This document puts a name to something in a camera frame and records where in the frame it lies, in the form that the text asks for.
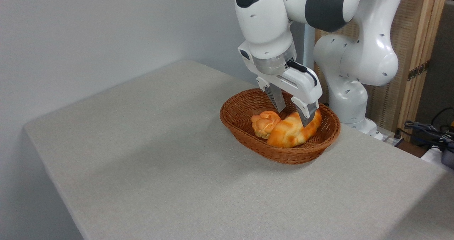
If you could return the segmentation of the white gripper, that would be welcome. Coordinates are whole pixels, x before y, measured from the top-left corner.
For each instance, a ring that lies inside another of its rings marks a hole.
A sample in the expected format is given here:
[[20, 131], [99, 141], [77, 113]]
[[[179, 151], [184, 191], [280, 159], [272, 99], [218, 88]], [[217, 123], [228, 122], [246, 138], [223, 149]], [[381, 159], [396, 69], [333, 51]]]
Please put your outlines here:
[[305, 128], [314, 119], [316, 110], [319, 109], [318, 99], [322, 95], [320, 82], [315, 85], [315, 75], [313, 70], [308, 69], [306, 73], [288, 67], [279, 75], [267, 75], [258, 71], [258, 67], [253, 63], [252, 54], [249, 51], [248, 42], [244, 41], [238, 51], [243, 57], [243, 61], [248, 69], [258, 77], [256, 81], [260, 90], [265, 92], [277, 112], [282, 112], [285, 107], [285, 99], [282, 90], [291, 94], [292, 103], [296, 106], [303, 127]]

